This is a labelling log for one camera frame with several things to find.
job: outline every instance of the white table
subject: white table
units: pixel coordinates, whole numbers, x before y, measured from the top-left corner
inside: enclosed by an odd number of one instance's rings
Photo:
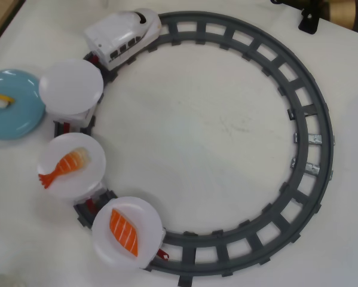
[[[314,36],[300,13],[269,0],[27,0],[0,39],[0,69],[35,75],[88,49],[84,28],[111,11],[203,10],[257,25],[288,46],[314,75],[335,134],[334,176],[318,215],[301,238],[227,278],[193,286],[358,286],[358,34],[321,21]],[[94,137],[108,158],[105,181],[118,195],[139,196],[175,231],[235,227],[278,195],[295,151],[287,104],[256,67],[212,45],[183,43],[145,53],[105,90]],[[0,142],[0,273],[39,286],[177,286],[178,277],[110,270],[91,247],[71,206],[42,189],[37,159],[53,138],[46,117],[30,135]],[[318,160],[310,153],[310,160]],[[286,211],[296,212],[296,206]],[[265,243],[276,235],[259,233]],[[233,257],[246,243],[228,247]],[[172,258],[180,250],[165,249]],[[215,259],[197,251],[197,259]]]

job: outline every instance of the nigiri sushi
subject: nigiri sushi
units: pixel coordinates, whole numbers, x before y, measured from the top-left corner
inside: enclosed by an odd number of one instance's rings
[[[76,148],[66,154],[55,167],[54,171],[48,175],[38,175],[44,188],[48,188],[51,183],[60,175],[67,175],[84,168],[90,162],[88,151],[85,148]]]
[[[112,210],[109,229],[120,245],[137,257],[136,229],[115,209]]]

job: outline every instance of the train window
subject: train window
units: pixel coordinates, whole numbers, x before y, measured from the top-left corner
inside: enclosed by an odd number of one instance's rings
[[[146,18],[142,13],[139,12],[135,12],[135,13],[140,17],[140,24],[144,24],[145,22],[147,22]]]
[[[113,51],[109,56],[110,56],[111,58],[116,58],[117,56],[119,56],[118,50]]]
[[[126,47],[126,45],[124,44],[123,46],[121,46],[120,47],[120,53],[123,53],[123,52],[125,52],[126,51],[126,49],[127,49],[127,47]]]
[[[131,39],[129,42],[128,42],[128,46],[131,47],[135,45],[135,39]]]

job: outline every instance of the track rail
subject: track rail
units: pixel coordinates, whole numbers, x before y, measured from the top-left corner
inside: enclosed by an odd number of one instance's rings
[[[265,264],[270,260],[273,254],[290,242],[294,243],[300,237],[299,234],[301,230],[306,226],[311,217],[319,211],[321,207],[320,202],[329,183],[329,179],[331,178],[334,138],[328,107],[313,76],[300,60],[278,40],[246,22],[220,14],[195,11],[177,12],[161,14],[160,19],[162,25],[167,25],[169,33],[161,35],[156,41],[139,53],[155,51],[159,45],[166,43],[180,45],[183,41],[194,41],[200,45],[206,42],[212,42],[219,44],[221,49],[236,50],[241,53],[241,57],[245,60],[252,60],[258,63],[262,67],[262,72],[268,77],[271,76],[277,82],[280,94],[287,98],[290,105],[290,109],[288,110],[289,120],[296,122],[297,129],[295,144],[297,144],[298,153],[292,163],[292,175],[287,182],[283,183],[277,199],[273,203],[268,204],[262,210],[260,216],[252,221],[242,222],[233,230],[216,230],[208,235],[197,235],[190,232],[184,232],[183,234],[171,231],[167,232],[164,243],[182,247],[182,260],[165,261],[159,257],[155,257],[147,267],[147,270],[158,270],[179,275],[179,286],[187,287],[192,285],[192,278],[194,276],[230,276],[237,270],[255,264]],[[178,23],[180,22],[196,22],[197,30],[195,32],[179,32]],[[224,35],[206,32],[207,24],[225,26]],[[233,35],[239,32],[253,38],[250,45],[246,45],[233,38]],[[277,57],[272,61],[268,60],[264,55],[258,52],[258,48],[261,45],[272,49],[272,51],[277,54]],[[134,62],[139,53],[130,58],[125,64]],[[107,71],[99,62],[94,61],[92,54],[88,54],[85,59],[94,62],[101,70],[106,85],[117,77],[118,70],[125,65],[123,64],[112,71]],[[287,80],[279,70],[284,64],[289,65],[293,69],[294,73],[297,74],[297,79],[293,81]],[[299,88],[306,89],[313,101],[311,105],[301,105],[296,93]],[[298,187],[303,175],[308,172],[306,170],[308,165],[308,147],[309,144],[313,144],[309,143],[308,140],[309,135],[306,117],[309,116],[317,117],[320,128],[320,134],[318,136],[320,136],[322,142],[319,142],[321,146],[319,171],[314,174],[316,183],[310,195],[306,196],[298,190]],[[82,132],[90,135],[93,125],[94,122],[89,126],[88,130],[85,129],[82,130]],[[108,202],[108,200],[114,197],[115,195],[108,191],[99,198],[76,205],[75,210],[79,214],[79,221],[82,222],[84,226],[91,228],[97,212],[95,210],[99,210],[106,201]],[[301,204],[302,211],[292,222],[288,222],[281,215],[281,212],[291,200],[295,200]],[[279,228],[281,233],[274,240],[263,245],[257,232],[271,222]],[[242,239],[246,239],[249,243],[252,250],[251,253],[230,259],[227,244]],[[195,263],[196,249],[205,247],[214,247],[217,251],[218,260],[210,263]]]

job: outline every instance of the shrimp tail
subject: shrimp tail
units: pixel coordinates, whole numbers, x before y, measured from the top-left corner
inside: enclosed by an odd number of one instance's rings
[[[51,172],[48,175],[38,175],[38,176],[44,188],[47,189],[54,181],[54,179],[57,177],[57,174],[56,172]]]

